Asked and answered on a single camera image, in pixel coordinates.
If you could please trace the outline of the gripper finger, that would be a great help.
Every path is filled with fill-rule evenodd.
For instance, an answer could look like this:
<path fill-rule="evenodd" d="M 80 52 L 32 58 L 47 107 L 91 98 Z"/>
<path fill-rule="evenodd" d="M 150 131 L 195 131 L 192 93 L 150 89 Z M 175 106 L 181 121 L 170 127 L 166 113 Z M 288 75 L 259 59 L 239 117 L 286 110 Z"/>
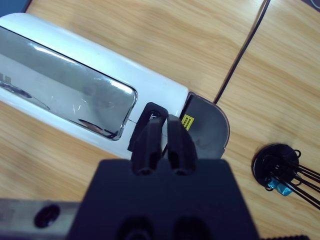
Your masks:
<path fill-rule="evenodd" d="M 153 118 L 143 128 L 131 154 L 131 168 L 135 175 L 150 175 L 163 156 L 161 119 Z"/>
<path fill-rule="evenodd" d="M 192 175 L 198 160 L 195 144 L 181 120 L 167 118 L 167 158 L 176 175 Z"/>

